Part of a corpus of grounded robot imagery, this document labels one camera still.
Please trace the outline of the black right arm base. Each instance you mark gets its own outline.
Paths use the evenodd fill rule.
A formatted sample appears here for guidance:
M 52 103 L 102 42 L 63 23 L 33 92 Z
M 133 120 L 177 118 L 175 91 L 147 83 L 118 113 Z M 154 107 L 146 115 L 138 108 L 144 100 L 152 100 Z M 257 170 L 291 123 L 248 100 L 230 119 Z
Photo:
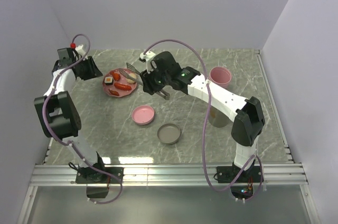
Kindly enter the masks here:
M 234 166 L 217 166 L 216 174 L 213 178 L 218 183 L 230 183 L 237 176 L 239 168 Z M 246 171 L 243 171 L 237 178 L 236 183 L 259 183 L 261 180 L 262 172 L 259 166 L 253 166 Z

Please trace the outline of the steel serving tongs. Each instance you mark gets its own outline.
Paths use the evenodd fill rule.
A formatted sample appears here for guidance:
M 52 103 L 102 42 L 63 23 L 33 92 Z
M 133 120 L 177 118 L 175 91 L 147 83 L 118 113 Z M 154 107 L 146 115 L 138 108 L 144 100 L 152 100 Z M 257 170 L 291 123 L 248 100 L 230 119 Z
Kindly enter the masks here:
M 134 73 L 134 74 L 136 74 L 138 76 L 141 75 L 141 73 L 133 65 L 131 65 L 130 63 L 126 63 L 126 66 L 127 66 L 127 69 L 129 71 L 131 71 L 132 73 Z M 118 68 L 118 71 L 120 72 L 120 74 L 122 76 L 124 76 L 126 79 L 128 79 L 128 73 L 126 72 L 126 69 L 124 69 L 124 68 Z M 142 79 L 139 80 L 138 77 L 137 77 L 137 79 L 135 79 L 135 81 L 136 81 L 137 84 L 143 86 Z M 160 90 L 160 91 L 155 92 L 155 93 L 158 96 L 160 96 L 163 99 L 165 99 L 165 100 L 169 100 L 170 99 L 170 94 L 168 92 L 166 92 L 165 90 Z

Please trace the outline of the pink scalloped plate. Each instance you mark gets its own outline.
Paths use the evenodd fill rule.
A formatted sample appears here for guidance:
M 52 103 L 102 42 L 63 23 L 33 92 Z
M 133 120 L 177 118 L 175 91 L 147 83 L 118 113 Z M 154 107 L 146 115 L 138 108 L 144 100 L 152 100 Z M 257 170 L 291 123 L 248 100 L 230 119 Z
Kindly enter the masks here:
M 102 80 L 102 89 L 105 94 L 114 98 L 122 98 L 132 94 L 138 87 L 138 84 L 125 76 L 119 69 L 110 70 L 104 75 Z

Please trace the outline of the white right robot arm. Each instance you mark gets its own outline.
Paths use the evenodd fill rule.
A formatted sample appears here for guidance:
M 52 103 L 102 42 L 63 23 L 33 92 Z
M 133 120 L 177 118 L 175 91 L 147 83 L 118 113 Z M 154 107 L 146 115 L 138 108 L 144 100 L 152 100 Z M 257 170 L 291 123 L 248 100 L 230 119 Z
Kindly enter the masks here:
M 192 67 L 182 68 L 168 51 L 159 54 L 148 51 L 141 53 L 139 59 L 146 64 L 146 69 L 140 74 L 144 92 L 153 95 L 165 86 L 171 86 L 210 103 L 232 121 L 231 137 L 237 143 L 233 176 L 240 182 L 251 177 L 256 139 L 265 125 L 260 101 L 256 97 L 248 99 L 233 94 Z

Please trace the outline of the cream steamed bun toy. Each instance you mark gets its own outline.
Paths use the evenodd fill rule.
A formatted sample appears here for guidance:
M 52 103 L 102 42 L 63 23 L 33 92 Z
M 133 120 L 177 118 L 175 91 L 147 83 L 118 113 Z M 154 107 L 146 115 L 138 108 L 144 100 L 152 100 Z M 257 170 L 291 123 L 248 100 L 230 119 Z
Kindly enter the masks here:
M 136 82 L 135 79 L 137 79 L 137 77 L 136 77 L 136 75 L 134 73 L 129 73 L 128 74 L 127 82 L 129 84 L 134 84 Z

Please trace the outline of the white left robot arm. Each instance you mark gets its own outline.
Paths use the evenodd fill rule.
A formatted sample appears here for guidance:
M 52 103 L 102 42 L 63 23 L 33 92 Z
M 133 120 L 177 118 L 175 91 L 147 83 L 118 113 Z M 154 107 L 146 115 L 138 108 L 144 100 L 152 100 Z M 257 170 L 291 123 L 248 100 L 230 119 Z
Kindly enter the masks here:
M 78 159 L 78 165 L 69 163 L 84 183 L 100 183 L 107 170 L 100 155 L 80 136 L 80 115 L 69 94 L 77 78 L 89 80 L 102 76 L 92 57 L 82 47 L 73 43 L 58 50 L 59 59 L 54 64 L 53 79 L 48 91 L 34 99 L 34 107 L 46 137 L 50 137 Z

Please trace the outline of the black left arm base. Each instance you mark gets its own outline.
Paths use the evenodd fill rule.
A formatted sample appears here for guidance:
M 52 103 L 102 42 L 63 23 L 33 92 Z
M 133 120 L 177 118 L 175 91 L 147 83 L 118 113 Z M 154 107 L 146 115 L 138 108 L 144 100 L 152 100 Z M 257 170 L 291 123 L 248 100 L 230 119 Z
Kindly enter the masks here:
M 106 173 L 112 174 L 115 178 L 110 177 L 106 173 L 94 171 L 90 167 L 78 168 L 75 183 L 76 184 L 118 184 L 124 176 L 123 167 L 105 167 Z

